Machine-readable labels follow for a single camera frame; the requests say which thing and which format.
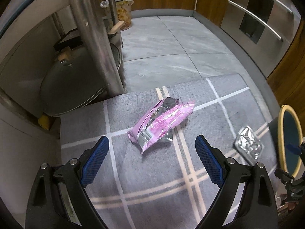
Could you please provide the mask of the floral trash bin with liner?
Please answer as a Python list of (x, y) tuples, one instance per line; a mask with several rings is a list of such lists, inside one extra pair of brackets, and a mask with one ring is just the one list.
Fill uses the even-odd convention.
[[(134, 0), (115, 0), (117, 17), (119, 21), (125, 21), (125, 25), (121, 28), (121, 30), (129, 29), (132, 26), (132, 16), (131, 16), (131, 7), (134, 3)], [(108, 29), (111, 29), (114, 25), (109, 1), (104, 0), (100, 3), (101, 8), (104, 10), (106, 17), (109, 21), (109, 26), (106, 26)]]

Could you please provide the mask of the blue bin with yellow rim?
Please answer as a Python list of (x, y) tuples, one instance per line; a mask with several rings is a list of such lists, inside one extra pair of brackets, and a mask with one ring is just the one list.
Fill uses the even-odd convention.
[(279, 168), (296, 177), (302, 160), (287, 149), (288, 144), (299, 146), (303, 142), (302, 127), (296, 112), (289, 105), (281, 106), (279, 115), (268, 123), (268, 127), (275, 145)]

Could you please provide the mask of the silver foil blister pack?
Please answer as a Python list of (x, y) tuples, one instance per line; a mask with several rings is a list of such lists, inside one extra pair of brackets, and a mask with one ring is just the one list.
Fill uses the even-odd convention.
[(239, 130), (234, 147), (250, 164), (255, 164), (264, 150), (264, 145), (249, 126)]

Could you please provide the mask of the grey striped towel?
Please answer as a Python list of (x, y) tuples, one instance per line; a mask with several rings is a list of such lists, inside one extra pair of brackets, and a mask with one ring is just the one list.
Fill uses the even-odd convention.
[[(194, 101), (194, 112), (175, 129), (171, 141), (143, 152), (130, 141), (128, 131), (165, 97)], [(195, 138), (203, 135), (226, 157), (244, 163), (234, 149), (243, 126), (264, 145), (260, 161), (277, 189), (277, 158), (267, 122), (238, 74), (129, 93), (63, 115), (62, 162), (80, 157), (105, 135), (109, 152), (86, 192), (107, 227), (195, 228), (219, 189), (195, 151)]]

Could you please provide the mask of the pink snack wrapper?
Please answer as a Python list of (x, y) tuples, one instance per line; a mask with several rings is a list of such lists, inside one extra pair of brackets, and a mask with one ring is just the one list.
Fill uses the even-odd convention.
[(173, 141), (173, 129), (193, 113), (194, 101), (180, 102), (166, 97), (149, 110), (128, 131), (128, 138), (141, 148), (143, 154), (159, 141)]

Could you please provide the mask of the stainless steel shelf rack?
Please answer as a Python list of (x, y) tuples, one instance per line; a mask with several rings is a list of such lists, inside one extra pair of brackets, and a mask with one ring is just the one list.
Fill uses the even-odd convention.
[(123, 94), (121, 26), (114, 5), (103, 15), (98, 0), (11, 0), (1, 16), (1, 104), (37, 124)]

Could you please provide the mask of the stainless steel oven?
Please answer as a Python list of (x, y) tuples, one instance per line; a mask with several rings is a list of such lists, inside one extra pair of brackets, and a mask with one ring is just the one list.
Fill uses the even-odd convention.
[(268, 77), (293, 42), (300, 21), (291, 0), (228, 0), (221, 28)]

